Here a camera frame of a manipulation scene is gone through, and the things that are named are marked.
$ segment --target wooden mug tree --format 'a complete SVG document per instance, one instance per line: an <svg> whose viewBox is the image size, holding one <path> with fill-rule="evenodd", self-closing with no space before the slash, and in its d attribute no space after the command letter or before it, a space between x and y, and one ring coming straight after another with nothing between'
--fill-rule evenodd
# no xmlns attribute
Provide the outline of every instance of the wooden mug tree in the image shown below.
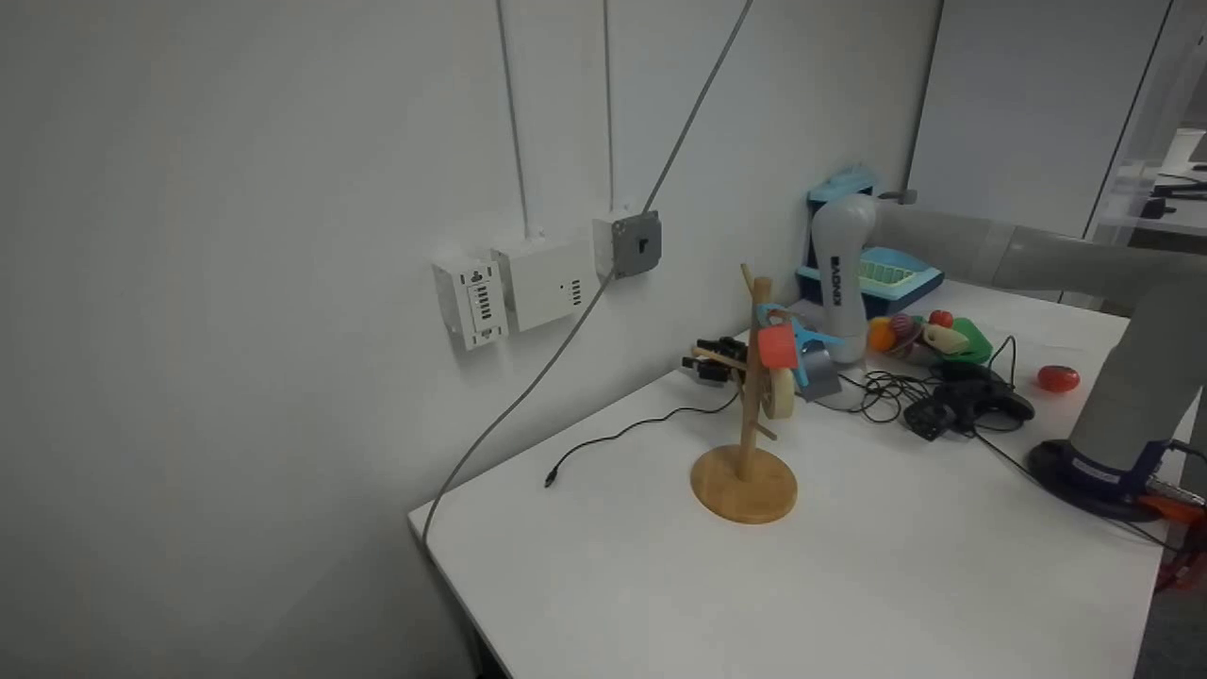
<svg viewBox="0 0 1207 679"><path fill-rule="evenodd" d="M753 277L744 268L746 291L752 291L752 348L744 365L744 439L741 445L708 450L692 467L695 496L729 522L741 524L768 524L783 517L797 504L797 474L793 467L757 450L757 406L768 400L768 369L757 357L757 304L773 297L773 283L766 277Z"/></svg>

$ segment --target floor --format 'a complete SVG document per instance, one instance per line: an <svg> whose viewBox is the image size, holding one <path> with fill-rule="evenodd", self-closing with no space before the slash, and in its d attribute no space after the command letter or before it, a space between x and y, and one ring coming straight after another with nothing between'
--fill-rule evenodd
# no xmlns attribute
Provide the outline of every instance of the floor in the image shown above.
<svg viewBox="0 0 1207 679"><path fill-rule="evenodd" d="M1134 229L1140 248L1207 252L1207 238ZM1207 467L1187 464L1186 487L1207 496ZM1202 679L1207 677L1207 590L1159 595L1134 679Z"/></svg>

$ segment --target wall-mounted socket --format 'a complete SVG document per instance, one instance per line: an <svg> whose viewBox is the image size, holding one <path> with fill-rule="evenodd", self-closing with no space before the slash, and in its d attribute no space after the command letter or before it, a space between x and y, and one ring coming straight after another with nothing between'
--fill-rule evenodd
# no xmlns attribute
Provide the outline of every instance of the wall-mounted socket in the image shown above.
<svg viewBox="0 0 1207 679"><path fill-rule="evenodd" d="M518 331L572 316L597 293L592 240L508 240L495 248Z"/></svg>
<svg viewBox="0 0 1207 679"><path fill-rule="evenodd" d="M597 218L597 273L600 277L646 277L664 257L664 224L658 213Z"/></svg>
<svg viewBox="0 0 1207 679"><path fill-rule="evenodd" d="M446 252L434 260L441 312L460 351L508 335L500 273L489 252Z"/></svg>

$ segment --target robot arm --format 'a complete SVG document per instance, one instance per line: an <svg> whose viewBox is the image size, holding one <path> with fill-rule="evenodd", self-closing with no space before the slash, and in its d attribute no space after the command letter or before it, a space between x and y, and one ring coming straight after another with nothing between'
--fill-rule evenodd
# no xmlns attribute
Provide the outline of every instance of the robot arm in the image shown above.
<svg viewBox="0 0 1207 679"><path fill-rule="evenodd" d="M826 203L811 238L830 331L845 345L836 362L863 355L861 252L866 240L923 257L947 277L986 286L1083 291L1133 304L1133 323L1071 430L1071 450L1110 470L1134 467L1144 445L1168 439L1207 385L1207 257L1059 240L1044 229L866 195ZM1200 402L1193 445L1207 445L1207 402Z"/></svg>

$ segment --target wooden base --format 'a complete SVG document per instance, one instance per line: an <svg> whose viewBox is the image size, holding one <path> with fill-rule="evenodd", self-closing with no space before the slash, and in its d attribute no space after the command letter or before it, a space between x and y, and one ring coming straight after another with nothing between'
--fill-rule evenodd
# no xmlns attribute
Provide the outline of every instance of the wooden base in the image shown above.
<svg viewBox="0 0 1207 679"><path fill-rule="evenodd" d="M708 450L692 467L692 489L703 498L715 517L741 524L768 524L797 504L797 474L793 467L766 454L746 454L746 474L741 474L741 445Z"/></svg>

